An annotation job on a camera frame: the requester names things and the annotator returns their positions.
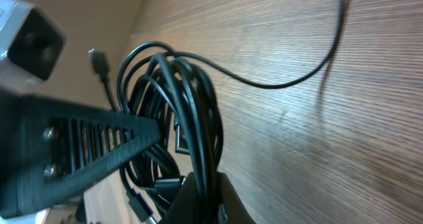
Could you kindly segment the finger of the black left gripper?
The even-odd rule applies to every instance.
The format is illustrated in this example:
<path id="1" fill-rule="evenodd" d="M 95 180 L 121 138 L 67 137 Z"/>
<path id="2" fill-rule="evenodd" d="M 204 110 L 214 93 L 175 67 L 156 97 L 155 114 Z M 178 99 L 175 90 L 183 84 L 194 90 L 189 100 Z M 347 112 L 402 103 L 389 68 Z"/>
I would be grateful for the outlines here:
<path id="1" fill-rule="evenodd" d="M 81 194 L 161 140 L 155 120 L 1 92 L 1 217 Z"/>

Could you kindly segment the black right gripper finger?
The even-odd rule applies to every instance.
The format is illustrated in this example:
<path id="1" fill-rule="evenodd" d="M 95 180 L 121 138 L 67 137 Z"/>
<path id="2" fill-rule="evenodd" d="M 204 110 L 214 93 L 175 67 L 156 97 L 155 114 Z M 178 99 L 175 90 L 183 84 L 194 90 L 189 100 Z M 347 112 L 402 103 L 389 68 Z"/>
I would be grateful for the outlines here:
<path id="1" fill-rule="evenodd" d="M 229 177 L 217 173 L 217 188 L 212 198 L 204 200 L 197 191 L 194 173 L 186 177 L 160 224 L 254 224 Z"/>

